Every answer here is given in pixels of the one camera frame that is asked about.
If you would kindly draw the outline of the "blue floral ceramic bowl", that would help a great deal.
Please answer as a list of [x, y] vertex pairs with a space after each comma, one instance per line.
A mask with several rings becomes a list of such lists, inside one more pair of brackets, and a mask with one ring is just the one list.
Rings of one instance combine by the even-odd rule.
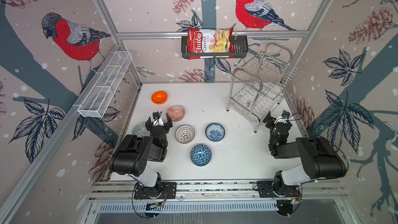
[[219, 123], [211, 123], [206, 127], [205, 135], [213, 142], [221, 141], [225, 137], [226, 131]]

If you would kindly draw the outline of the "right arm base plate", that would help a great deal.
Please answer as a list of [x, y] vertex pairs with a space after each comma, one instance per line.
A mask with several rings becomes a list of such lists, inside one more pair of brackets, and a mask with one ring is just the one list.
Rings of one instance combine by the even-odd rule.
[[286, 186], [270, 180], [258, 181], [253, 190], [259, 193], [260, 198], [301, 198], [299, 186]]

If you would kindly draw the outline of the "green patterned ceramic bowl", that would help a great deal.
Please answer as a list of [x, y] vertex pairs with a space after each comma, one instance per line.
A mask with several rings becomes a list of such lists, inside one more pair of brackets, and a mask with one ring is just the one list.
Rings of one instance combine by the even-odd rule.
[[146, 129], [146, 123], [140, 122], [138, 123], [132, 130], [132, 135], [135, 135], [139, 138], [144, 136], [150, 136], [150, 132]]

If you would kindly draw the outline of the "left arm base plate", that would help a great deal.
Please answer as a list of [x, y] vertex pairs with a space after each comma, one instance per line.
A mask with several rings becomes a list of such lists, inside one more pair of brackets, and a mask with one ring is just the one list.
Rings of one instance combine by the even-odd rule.
[[162, 182], [154, 187], [144, 187], [139, 183], [134, 189], [134, 200], [159, 200], [175, 199], [177, 191], [176, 182]]

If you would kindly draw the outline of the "white brown patterned bowl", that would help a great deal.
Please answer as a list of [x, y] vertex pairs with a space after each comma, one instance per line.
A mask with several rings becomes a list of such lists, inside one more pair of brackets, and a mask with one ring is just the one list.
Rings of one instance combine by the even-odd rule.
[[175, 133], [177, 142], [181, 144], [187, 144], [191, 142], [195, 137], [195, 130], [190, 125], [180, 126]]

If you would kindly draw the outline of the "blue geometric upturned bowl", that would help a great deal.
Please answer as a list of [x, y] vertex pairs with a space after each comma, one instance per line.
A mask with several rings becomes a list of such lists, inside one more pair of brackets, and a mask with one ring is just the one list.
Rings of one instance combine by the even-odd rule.
[[211, 149], [205, 144], [197, 144], [190, 151], [192, 163], [198, 167], [208, 165], [212, 158]]

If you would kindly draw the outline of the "aluminium mounting rail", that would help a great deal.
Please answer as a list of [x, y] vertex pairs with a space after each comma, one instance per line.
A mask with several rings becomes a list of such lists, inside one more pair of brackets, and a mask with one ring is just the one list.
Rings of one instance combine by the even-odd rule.
[[[175, 180], [176, 187], [166, 202], [261, 200], [259, 179]], [[94, 185], [88, 202], [131, 202], [134, 181], [103, 181]], [[285, 198], [301, 200], [348, 199], [338, 180], [318, 180], [296, 187]]]

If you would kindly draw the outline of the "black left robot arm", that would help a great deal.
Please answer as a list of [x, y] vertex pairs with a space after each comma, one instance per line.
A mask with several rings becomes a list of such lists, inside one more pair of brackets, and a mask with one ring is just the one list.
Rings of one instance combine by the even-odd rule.
[[163, 122], [160, 112], [154, 112], [145, 123], [149, 135], [126, 135], [110, 160], [109, 169], [119, 175], [128, 175], [136, 181], [135, 200], [175, 199], [176, 183], [165, 183], [161, 175], [147, 165], [148, 161], [163, 162], [167, 154], [167, 134], [173, 126], [166, 115]]

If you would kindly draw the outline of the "stainless steel dish rack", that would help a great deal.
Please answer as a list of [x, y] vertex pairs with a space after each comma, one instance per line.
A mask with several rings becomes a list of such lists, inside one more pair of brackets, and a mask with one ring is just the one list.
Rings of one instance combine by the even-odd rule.
[[290, 48], [268, 43], [264, 50], [234, 69], [227, 111], [236, 110], [257, 132], [266, 115], [281, 103], [285, 88], [299, 72], [292, 65], [293, 58]]

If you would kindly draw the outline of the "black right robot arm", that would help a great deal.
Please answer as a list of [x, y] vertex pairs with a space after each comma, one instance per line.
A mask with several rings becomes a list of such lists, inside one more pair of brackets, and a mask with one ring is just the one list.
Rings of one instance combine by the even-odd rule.
[[273, 193], [285, 197], [292, 193], [298, 196], [298, 186], [318, 179], [344, 177], [348, 170], [343, 159], [323, 137], [296, 138], [288, 143], [287, 138], [292, 123], [290, 113], [283, 111], [274, 118], [267, 113], [263, 122], [269, 128], [268, 148], [275, 159], [300, 158], [301, 163], [291, 169], [278, 171], [273, 179]]

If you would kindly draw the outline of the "red cassava chips bag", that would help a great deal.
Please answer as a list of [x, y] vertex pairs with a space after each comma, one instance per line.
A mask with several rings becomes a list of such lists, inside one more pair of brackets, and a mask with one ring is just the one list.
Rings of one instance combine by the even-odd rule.
[[189, 56], [188, 60], [210, 58], [203, 56], [207, 53], [233, 52], [231, 44], [231, 29], [194, 29], [188, 28], [187, 44], [189, 55], [200, 54], [201, 56]]

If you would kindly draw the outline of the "orange plastic bowl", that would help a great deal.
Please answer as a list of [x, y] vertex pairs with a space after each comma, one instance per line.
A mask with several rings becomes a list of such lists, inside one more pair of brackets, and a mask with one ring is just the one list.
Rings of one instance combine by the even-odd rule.
[[167, 101], [168, 94], [165, 91], [157, 91], [151, 96], [154, 104], [163, 104]]

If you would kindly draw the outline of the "red patterned ceramic bowl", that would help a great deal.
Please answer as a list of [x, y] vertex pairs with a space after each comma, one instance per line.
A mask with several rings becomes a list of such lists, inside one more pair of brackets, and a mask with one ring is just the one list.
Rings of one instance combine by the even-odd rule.
[[171, 106], [167, 111], [167, 114], [170, 116], [173, 122], [181, 121], [184, 118], [185, 113], [185, 109], [180, 105]]

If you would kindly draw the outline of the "black wall basket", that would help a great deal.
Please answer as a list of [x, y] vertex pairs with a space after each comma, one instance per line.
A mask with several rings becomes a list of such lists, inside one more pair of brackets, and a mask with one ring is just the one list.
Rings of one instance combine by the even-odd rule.
[[181, 54], [182, 57], [187, 60], [207, 58], [245, 58], [248, 53], [247, 36], [233, 36], [230, 41], [233, 52], [196, 54], [188, 53], [188, 38], [187, 36], [183, 36], [181, 40]]

